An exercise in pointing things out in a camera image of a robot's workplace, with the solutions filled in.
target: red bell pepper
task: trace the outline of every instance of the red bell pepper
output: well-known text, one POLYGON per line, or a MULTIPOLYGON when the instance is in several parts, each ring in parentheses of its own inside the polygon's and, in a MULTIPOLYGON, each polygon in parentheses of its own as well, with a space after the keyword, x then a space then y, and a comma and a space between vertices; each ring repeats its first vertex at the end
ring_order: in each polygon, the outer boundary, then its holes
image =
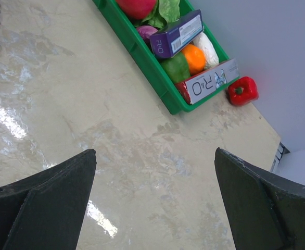
POLYGON ((256 82, 251 77, 242 77, 228 87, 230 102, 243 106, 259 98, 256 82))

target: white garlic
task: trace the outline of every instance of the white garlic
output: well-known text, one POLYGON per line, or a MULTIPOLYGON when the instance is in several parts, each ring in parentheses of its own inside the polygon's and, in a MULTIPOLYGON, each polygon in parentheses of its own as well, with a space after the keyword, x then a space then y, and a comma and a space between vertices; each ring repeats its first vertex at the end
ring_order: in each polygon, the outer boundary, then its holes
POLYGON ((201 49, 205 54, 205 58, 206 58, 205 69, 212 68, 219 64, 219 57, 217 56, 214 46, 209 40, 209 38, 206 36, 206 34, 204 34, 203 32, 198 34, 194 38, 193 44, 197 46, 199 49, 201 49))

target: marble countertop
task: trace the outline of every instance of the marble countertop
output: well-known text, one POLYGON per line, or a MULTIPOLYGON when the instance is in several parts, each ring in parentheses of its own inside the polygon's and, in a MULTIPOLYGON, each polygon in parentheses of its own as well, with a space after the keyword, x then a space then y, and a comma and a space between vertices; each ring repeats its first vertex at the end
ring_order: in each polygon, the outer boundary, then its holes
POLYGON ((0 186, 97 151, 78 249, 234 249, 214 169, 279 136, 223 93, 171 116, 91 0, 1 0, 0 186))

